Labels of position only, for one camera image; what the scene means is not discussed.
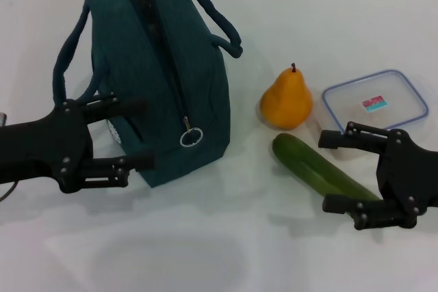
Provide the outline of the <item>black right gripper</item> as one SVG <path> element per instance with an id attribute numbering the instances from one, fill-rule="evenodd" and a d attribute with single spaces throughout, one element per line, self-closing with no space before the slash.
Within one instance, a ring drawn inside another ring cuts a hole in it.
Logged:
<path id="1" fill-rule="evenodd" d="M 410 229 L 428 208 L 437 207 L 437 152 L 418 146 L 406 131 L 349 122 L 343 133 L 322 130 L 318 147 L 379 154 L 376 177 L 383 200 L 328 194 L 322 203 L 326 213 L 349 214 L 356 230 Z"/>

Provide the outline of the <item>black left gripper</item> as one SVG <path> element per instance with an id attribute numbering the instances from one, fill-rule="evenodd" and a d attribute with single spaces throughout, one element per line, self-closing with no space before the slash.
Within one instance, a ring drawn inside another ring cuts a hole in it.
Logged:
<path id="1" fill-rule="evenodd" d="M 131 170 L 155 168 L 155 158 L 138 153 L 91 159 L 88 124 L 144 113 L 146 101 L 120 100 L 115 94 L 68 99 L 47 116 L 1 127 L 1 183 L 48 177 L 63 193 L 81 189 L 124 188 Z"/>

